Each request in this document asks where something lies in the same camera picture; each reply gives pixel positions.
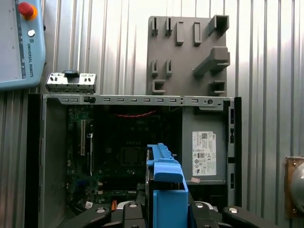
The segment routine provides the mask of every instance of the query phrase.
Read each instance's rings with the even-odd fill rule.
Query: motherboard
[[[161,110],[68,110],[67,204],[79,212],[93,204],[112,210],[123,201],[144,204],[147,144],[162,142]]]

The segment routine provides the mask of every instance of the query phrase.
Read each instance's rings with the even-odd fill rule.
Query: metal bracket
[[[74,71],[51,73],[46,88],[50,93],[93,94],[96,91],[96,80],[96,74],[78,74]]]
[[[292,184],[293,176],[296,173],[299,166],[304,164],[304,157],[289,157],[285,160],[285,216],[287,218],[304,218],[304,214],[300,213],[300,210],[296,206],[296,202],[293,202],[292,197]]]

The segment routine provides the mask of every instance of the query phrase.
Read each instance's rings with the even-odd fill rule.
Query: metal wall panel
[[[145,94],[150,16],[230,16],[228,96],[243,97],[243,206],[282,228],[286,156],[304,155],[304,2],[43,0],[50,72],[98,74],[98,94]],[[45,93],[44,84],[41,92]],[[0,227],[23,221],[24,92],[0,95]]]

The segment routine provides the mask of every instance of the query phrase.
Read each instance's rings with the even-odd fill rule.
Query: blue plastic bracket
[[[154,181],[179,183],[180,190],[153,191],[153,228],[186,228],[188,217],[188,188],[181,165],[167,146],[162,143],[148,145],[153,151],[153,160],[147,165],[154,167]]]

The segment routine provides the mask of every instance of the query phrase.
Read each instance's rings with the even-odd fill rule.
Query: red wire
[[[148,113],[140,114],[140,115],[120,115],[120,114],[114,114],[114,115],[116,115],[118,117],[125,117],[125,118],[138,118],[138,117],[143,117],[143,116],[150,115],[150,114],[155,113],[155,112],[156,112],[156,110],[148,112]]]

